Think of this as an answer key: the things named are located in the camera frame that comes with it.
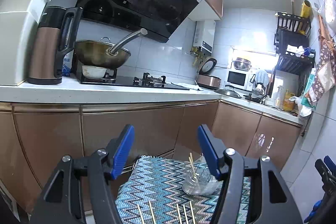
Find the zigzag patterned table cloth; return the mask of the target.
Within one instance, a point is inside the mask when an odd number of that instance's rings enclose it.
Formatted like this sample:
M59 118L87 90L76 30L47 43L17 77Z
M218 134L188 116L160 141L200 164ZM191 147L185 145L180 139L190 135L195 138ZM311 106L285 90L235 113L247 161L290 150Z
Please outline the zigzag patterned table cloth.
M129 180L116 198L122 223L141 223L139 204L145 223L153 223L149 208L151 201L156 223L193 223L189 201L192 202L195 223L210 223L222 186L210 196L188 195L182 190L188 162L162 157L141 156L134 165Z

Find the yellow oil bottle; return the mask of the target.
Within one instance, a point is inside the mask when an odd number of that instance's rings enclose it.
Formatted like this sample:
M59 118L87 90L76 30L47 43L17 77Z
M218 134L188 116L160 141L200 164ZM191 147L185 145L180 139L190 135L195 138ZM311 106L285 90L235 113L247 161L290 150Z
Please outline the yellow oil bottle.
M284 111L292 111L295 107L295 99L295 94L286 89L284 100L282 102L282 109Z

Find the pan lid on counter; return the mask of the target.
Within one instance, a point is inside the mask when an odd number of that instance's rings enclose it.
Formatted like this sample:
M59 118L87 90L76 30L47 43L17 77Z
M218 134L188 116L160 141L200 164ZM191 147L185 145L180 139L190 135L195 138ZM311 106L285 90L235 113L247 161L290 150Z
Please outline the pan lid on counter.
M235 91L235 87L232 85L226 85L224 88L218 89L217 92L229 97L241 98L241 95Z

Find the white microwave oven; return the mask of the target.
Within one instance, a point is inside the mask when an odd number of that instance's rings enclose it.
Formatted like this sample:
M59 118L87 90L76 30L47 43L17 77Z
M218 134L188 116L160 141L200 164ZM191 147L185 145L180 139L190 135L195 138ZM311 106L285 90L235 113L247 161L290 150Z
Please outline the white microwave oven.
M251 91L253 86L251 83L251 77L252 73L249 71L229 69L226 83L242 90Z

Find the patterned hanging apron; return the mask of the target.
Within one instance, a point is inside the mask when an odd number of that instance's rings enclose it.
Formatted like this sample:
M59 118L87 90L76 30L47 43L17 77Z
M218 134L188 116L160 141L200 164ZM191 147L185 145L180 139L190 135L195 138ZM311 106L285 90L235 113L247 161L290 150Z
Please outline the patterned hanging apron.
M335 42L324 25L322 16L319 20L319 62L313 77L309 76L301 99L299 115L307 117L316 108L318 101L335 86Z

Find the black gas stove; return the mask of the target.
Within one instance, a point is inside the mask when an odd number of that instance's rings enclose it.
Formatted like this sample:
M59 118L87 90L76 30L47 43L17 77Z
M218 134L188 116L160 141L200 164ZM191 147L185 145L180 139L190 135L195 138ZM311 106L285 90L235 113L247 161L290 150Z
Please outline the black gas stove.
M81 84L87 85L109 85L109 86L127 86L136 88L156 88L156 89L176 89L176 90L189 90L188 88L168 83L166 76L158 78L153 77L150 73L143 73L142 77L127 77L118 76L117 70L112 70L112 74L105 73L101 79L89 79L83 75L82 72L76 73L76 78Z

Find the white bowl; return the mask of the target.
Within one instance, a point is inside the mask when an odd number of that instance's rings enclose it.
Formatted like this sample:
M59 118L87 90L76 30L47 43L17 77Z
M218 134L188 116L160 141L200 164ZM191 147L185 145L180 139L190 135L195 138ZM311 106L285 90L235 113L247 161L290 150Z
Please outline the white bowl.
M94 67L90 65L83 65L82 74L88 79L103 79L106 74L106 68Z

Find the brown rice cooker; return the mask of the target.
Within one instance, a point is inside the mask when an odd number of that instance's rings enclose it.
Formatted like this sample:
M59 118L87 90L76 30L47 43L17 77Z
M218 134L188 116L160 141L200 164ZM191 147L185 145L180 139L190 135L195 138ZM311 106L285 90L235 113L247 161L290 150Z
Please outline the brown rice cooker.
M221 78L212 76L211 72L214 70L217 60L211 56L204 59L198 67L198 76L196 83L203 88L211 90L218 90L221 85Z

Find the metal pot on microwave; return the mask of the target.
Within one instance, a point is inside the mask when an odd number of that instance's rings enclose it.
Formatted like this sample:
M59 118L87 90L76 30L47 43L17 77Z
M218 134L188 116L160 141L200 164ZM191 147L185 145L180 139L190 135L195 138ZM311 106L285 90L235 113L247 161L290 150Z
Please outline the metal pot on microwave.
M252 67L252 64L249 60L241 57L237 57L234 61L232 61L232 63L234 68L240 71L248 72Z

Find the blue salt bag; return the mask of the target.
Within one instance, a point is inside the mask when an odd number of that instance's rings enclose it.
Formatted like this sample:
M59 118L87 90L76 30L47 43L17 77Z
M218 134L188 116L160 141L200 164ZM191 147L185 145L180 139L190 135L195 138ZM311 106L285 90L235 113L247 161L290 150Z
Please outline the blue salt bag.
M64 56L63 59L63 67L62 67L62 75L63 76L69 76L72 69L72 57L73 57L74 51L70 51Z

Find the brown electric kettle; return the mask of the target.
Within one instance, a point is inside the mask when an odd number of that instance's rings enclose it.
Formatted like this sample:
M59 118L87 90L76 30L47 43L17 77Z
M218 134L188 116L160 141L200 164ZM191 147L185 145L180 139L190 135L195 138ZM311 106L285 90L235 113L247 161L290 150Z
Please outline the brown electric kettle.
M74 49L83 9L48 6L38 24L27 81L36 85L62 82L64 56Z

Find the white water heater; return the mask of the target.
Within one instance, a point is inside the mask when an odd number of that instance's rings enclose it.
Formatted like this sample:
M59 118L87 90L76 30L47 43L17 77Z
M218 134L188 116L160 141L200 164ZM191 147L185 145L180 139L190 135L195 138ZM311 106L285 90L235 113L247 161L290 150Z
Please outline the white water heater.
M216 22L214 20L197 21L193 47L210 56L213 52Z

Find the yellow roll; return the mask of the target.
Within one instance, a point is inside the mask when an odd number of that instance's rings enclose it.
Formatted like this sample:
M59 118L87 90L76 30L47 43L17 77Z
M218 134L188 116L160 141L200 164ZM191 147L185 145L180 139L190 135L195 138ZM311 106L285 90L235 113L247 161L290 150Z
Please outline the yellow roll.
M301 7L300 16L302 18L309 18L311 13L311 3L308 0L304 0Z

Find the white appliance at left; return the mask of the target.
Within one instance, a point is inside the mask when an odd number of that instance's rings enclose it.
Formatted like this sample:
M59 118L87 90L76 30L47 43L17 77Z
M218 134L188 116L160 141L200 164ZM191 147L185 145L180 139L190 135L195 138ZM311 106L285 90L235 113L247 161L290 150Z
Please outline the white appliance at left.
M26 80L39 19L50 0L1 0L1 85Z

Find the black wall rack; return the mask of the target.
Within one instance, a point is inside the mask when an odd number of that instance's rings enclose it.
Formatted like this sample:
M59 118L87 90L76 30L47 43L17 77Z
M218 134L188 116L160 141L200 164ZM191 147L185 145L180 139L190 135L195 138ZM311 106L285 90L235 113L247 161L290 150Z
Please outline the black wall rack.
M276 12L275 17L274 46L278 55L275 69L301 75L315 63L316 51L309 46L310 19L286 12Z

